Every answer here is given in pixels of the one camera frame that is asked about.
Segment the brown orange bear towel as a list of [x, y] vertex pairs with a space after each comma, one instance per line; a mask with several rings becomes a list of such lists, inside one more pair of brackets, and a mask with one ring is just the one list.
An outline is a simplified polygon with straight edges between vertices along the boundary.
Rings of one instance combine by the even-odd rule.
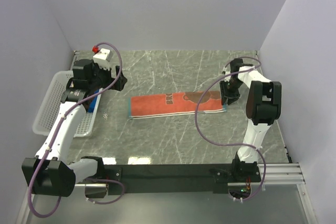
[[178, 92], [131, 97], [128, 113], [133, 119], [147, 119], [175, 115], [226, 112], [220, 91]]

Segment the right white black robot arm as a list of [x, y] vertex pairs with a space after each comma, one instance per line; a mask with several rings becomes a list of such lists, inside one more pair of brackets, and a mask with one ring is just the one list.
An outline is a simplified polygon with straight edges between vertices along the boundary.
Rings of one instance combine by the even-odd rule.
[[256, 66], [244, 63], [242, 57], [233, 59], [227, 66], [230, 66], [230, 79], [219, 82], [222, 105], [230, 105], [240, 98], [242, 84], [249, 88], [247, 130], [243, 144], [232, 161], [231, 176], [238, 182], [248, 177], [258, 181], [258, 152], [271, 125], [280, 117], [282, 85], [264, 77]]

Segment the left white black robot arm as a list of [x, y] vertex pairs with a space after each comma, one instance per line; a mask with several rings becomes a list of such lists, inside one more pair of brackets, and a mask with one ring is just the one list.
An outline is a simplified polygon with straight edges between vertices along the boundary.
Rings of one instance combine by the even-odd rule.
[[22, 171], [28, 185], [29, 196], [47, 195], [68, 197], [75, 184], [90, 179], [94, 183], [104, 180], [106, 170], [101, 157], [85, 156], [67, 165], [66, 156], [77, 128], [87, 114], [92, 100], [107, 90], [122, 91], [127, 79], [122, 65], [115, 67], [112, 77], [109, 62], [78, 60], [72, 76], [60, 98], [60, 107], [49, 135], [33, 158], [26, 158]]

